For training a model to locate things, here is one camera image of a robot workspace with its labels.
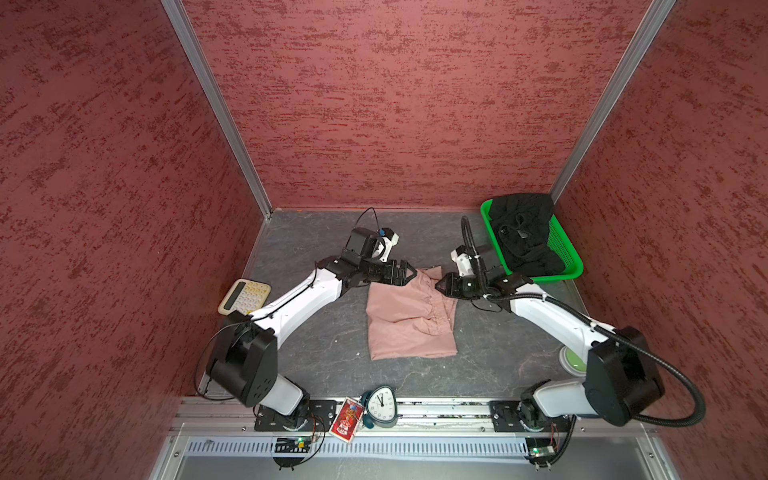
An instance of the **plastic laundry basket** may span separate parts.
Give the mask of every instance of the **plastic laundry basket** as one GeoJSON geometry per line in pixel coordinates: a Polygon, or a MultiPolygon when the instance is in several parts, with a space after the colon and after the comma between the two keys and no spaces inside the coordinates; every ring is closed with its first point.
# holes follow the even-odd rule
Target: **plastic laundry basket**
{"type": "MultiPolygon", "coordinates": [[[[480,214],[482,214],[482,219],[485,221],[485,228],[488,229],[488,236],[491,237],[491,242],[496,249],[498,259],[502,262],[504,270],[507,270],[507,274],[511,275],[512,271],[507,266],[506,260],[504,260],[502,249],[499,247],[496,235],[491,228],[491,218],[488,215],[488,212],[491,209],[491,203],[493,203],[493,200],[486,200],[483,202],[483,205],[480,206],[480,214]]],[[[560,226],[560,222],[558,222],[558,219],[555,218],[554,215],[552,215],[552,220],[549,220],[549,241],[547,242],[547,245],[549,245],[549,248],[563,260],[563,263],[565,263],[565,270],[563,270],[563,273],[560,275],[532,277],[531,279],[535,283],[553,283],[560,280],[573,280],[584,272],[584,263],[581,261],[581,257],[576,253],[573,243],[568,239],[568,235],[565,234],[563,227],[560,226]]]]}

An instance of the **textured red wallpaper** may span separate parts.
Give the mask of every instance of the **textured red wallpaper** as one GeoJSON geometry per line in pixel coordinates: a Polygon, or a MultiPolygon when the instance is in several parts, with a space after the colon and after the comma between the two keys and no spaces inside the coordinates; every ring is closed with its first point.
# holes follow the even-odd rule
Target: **textured red wallpaper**
{"type": "MultiPolygon", "coordinates": [[[[768,478],[768,3],[678,0],[558,204],[590,312],[708,401],[683,478],[768,478]]],[[[656,413],[690,411],[667,376],[656,413]]]]}
{"type": "Polygon", "coordinates": [[[186,0],[276,207],[548,191],[649,0],[186,0]]]}
{"type": "Polygon", "coordinates": [[[0,7],[0,478],[143,480],[260,214],[158,0],[0,7]]]}

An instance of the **calculator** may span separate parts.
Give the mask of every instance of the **calculator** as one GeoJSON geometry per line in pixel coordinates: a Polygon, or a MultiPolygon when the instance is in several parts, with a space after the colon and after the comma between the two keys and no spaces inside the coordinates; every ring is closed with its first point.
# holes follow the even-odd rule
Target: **calculator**
{"type": "Polygon", "coordinates": [[[229,315],[237,310],[247,315],[261,308],[271,290],[272,287],[266,283],[241,278],[232,285],[230,291],[224,296],[224,300],[221,300],[219,313],[229,315]]]}

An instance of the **black mounting plate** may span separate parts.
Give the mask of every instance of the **black mounting plate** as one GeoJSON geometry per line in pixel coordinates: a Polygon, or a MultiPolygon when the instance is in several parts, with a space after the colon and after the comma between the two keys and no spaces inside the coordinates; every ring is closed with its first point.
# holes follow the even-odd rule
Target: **black mounting plate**
{"type": "MultiPolygon", "coordinates": [[[[310,400],[310,413],[313,413],[323,419],[325,430],[328,432],[331,428],[331,423],[336,417],[336,400],[310,400]]],[[[275,415],[279,415],[272,409],[268,409],[263,405],[259,405],[256,412],[256,421],[253,424],[253,430],[255,432],[294,432],[294,430],[286,430],[280,422],[275,419],[275,415]]],[[[314,428],[315,422],[310,416],[304,425],[301,426],[295,432],[311,432],[314,428]]]]}
{"type": "MultiPolygon", "coordinates": [[[[491,407],[491,420],[493,421],[494,432],[533,433],[526,430],[522,423],[520,423],[520,418],[518,417],[519,403],[520,402],[517,400],[496,400],[488,402],[488,406],[491,407]]],[[[556,417],[552,419],[552,423],[558,427],[560,433],[566,433],[568,427],[570,427],[568,417],[556,417]]],[[[543,432],[548,432],[548,428],[549,427],[546,427],[543,432]]]]}

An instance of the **pink cloth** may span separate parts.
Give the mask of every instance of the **pink cloth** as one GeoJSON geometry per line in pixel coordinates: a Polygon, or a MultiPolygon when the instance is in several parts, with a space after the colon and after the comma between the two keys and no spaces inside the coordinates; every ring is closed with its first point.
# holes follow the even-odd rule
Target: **pink cloth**
{"type": "Polygon", "coordinates": [[[368,346],[371,360],[403,356],[439,358],[456,354],[453,322],[458,300],[435,290],[442,267],[417,269],[405,286],[371,283],[368,346]]]}

